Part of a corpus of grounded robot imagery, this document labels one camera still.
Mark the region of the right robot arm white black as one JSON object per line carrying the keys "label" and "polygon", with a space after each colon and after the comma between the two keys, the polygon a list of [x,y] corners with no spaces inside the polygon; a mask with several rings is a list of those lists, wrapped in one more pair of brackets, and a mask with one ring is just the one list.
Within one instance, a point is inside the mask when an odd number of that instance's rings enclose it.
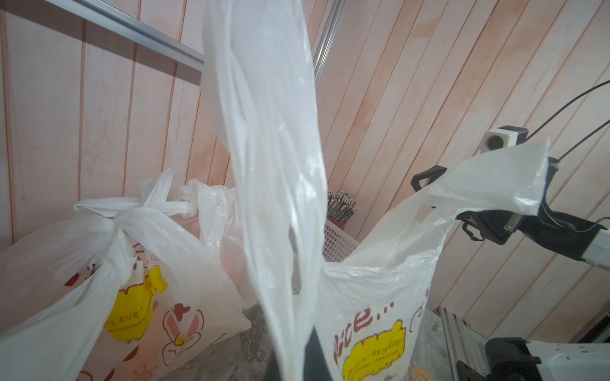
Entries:
{"label": "right robot arm white black", "polygon": [[[609,230],[600,222],[551,211],[536,215],[466,211],[456,217],[473,241],[505,244],[522,232],[539,246],[570,260],[609,269]],[[607,343],[549,343],[524,338],[487,339],[455,314],[438,311],[456,380],[607,380]]]}

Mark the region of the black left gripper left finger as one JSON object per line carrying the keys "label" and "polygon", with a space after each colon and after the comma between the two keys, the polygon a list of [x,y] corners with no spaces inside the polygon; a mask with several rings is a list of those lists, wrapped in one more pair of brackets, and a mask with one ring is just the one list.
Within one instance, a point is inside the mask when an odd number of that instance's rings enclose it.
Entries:
{"label": "black left gripper left finger", "polygon": [[275,352],[270,352],[263,381],[281,381],[281,372]]}

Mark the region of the white printed plastic bag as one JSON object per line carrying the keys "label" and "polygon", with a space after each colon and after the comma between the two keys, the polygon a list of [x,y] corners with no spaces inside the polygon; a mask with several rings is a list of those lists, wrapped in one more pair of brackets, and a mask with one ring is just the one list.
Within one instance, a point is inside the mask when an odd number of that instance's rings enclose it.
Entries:
{"label": "white printed plastic bag", "polygon": [[198,236],[222,262],[241,297],[242,308],[247,310],[254,306],[257,294],[248,273],[236,189],[209,186],[192,179],[180,188],[179,200],[190,203],[185,217],[197,219],[187,223],[186,229]]}

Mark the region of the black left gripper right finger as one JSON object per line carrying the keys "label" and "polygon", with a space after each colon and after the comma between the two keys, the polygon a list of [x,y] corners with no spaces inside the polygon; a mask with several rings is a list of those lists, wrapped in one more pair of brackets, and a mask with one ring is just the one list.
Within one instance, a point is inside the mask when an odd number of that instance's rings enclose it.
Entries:
{"label": "black left gripper right finger", "polygon": [[332,381],[316,329],[312,330],[305,349],[304,381]]}

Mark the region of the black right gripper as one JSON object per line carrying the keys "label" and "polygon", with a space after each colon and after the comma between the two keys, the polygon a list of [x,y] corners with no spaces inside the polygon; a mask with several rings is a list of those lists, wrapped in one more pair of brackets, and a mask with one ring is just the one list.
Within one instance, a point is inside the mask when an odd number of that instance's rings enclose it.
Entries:
{"label": "black right gripper", "polygon": [[[411,187],[419,192],[435,182],[447,171],[446,167],[435,165],[411,178]],[[554,212],[546,199],[539,205],[536,215],[522,215],[510,211],[468,211],[457,216],[463,222],[462,230],[472,241],[491,241],[504,245],[516,231],[539,246],[561,256],[576,261],[591,260],[587,252],[593,250],[594,240],[605,233],[600,221],[585,219]]]}

